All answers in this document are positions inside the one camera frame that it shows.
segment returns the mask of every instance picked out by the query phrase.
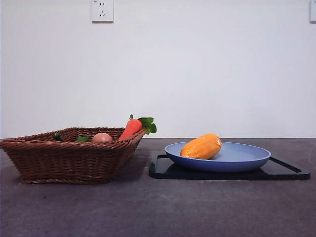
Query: toy carrot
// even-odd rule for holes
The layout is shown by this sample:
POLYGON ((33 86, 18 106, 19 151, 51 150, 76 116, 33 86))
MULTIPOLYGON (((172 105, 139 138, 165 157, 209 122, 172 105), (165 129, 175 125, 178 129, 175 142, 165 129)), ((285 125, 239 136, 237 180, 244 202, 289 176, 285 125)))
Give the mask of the toy carrot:
POLYGON ((127 125, 125 127, 125 130, 121 137, 118 139, 124 140, 141 130, 142 128, 146 130, 146 134, 149 133, 156 133, 157 127, 153 123, 153 118, 139 118, 139 119, 133 119, 133 115, 129 116, 129 121, 127 122, 127 125))

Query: toy fruit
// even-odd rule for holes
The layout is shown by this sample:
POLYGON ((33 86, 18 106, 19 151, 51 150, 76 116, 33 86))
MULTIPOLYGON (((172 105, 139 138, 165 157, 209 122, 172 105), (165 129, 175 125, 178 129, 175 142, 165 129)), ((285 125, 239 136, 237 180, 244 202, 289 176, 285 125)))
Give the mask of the toy fruit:
POLYGON ((63 139, 63 137, 60 135, 60 133, 58 133, 58 132, 55 132, 54 134, 53 134, 53 138, 55 138, 55 140, 57 141, 57 142, 64 142, 65 140, 63 139))
POLYGON ((182 148, 180 156, 196 159, 210 159, 219 153, 221 146, 222 141, 216 134, 207 133, 188 142, 182 148))
POLYGON ((76 142, 89 142, 89 141, 90 141, 90 139, 87 136, 79 136, 76 139, 76 142))

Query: orange carrot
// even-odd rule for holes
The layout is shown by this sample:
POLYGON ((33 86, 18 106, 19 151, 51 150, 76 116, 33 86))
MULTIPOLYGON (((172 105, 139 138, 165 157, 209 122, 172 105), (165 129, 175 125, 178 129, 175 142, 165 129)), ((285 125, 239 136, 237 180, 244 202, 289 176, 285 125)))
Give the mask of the orange carrot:
POLYGON ((141 121, 139 121, 138 119, 130 118, 130 120, 127 122, 123 134, 119 138, 119 141, 129 138, 131 135, 135 134, 142 128, 143 124, 141 121))

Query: green leaves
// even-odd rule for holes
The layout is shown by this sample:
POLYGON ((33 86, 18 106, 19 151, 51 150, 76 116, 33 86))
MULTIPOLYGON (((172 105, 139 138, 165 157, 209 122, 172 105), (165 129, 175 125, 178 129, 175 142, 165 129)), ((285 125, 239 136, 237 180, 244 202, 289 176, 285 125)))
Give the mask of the green leaves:
POLYGON ((150 134, 150 133, 156 133, 157 132, 157 127, 153 123, 154 122, 154 118, 152 118, 152 117, 139 118, 138 120, 142 123, 143 128, 145 129, 147 135, 150 134))

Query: basket rim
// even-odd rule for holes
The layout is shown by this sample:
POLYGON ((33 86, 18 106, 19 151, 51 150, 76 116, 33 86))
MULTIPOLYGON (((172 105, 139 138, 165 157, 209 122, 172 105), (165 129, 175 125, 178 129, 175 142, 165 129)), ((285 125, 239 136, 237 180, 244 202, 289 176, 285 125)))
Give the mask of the basket rim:
POLYGON ((17 137, 17 138, 5 138, 0 142, 0 148, 2 148, 2 146, 4 144, 8 144, 8 143, 25 144, 25 145, 26 144, 38 145, 38 144, 42 143, 44 145, 54 145, 54 146, 58 146, 58 147, 76 146, 76 147, 81 147, 81 148, 94 148, 94 149, 98 149, 98 148, 107 148, 108 149, 108 148, 115 148, 117 146, 120 146, 123 148, 123 147, 127 146, 130 142, 135 140, 137 137, 139 137, 139 136, 143 137, 146 133, 146 131, 144 129, 141 129, 127 139, 116 140, 113 142, 104 142, 104 143, 75 142, 75 141, 73 141, 73 142, 72 141, 60 142, 60 141, 45 141, 45 140, 38 140, 38 139, 25 140, 31 136, 41 136, 41 135, 45 135, 48 133, 54 133, 54 132, 60 132, 60 131, 65 131, 65 130, 78 129, 78 128, 80 128, 80 129, 124 129, 123 127, 69 127, 69 128, 65 128, 65 129, 50 131, 50 132, 46 132, 46 133, 39 133, 39 134, 35 134, 35 135, 30 135, 30 136, 23 136, 23 137, 17 137))

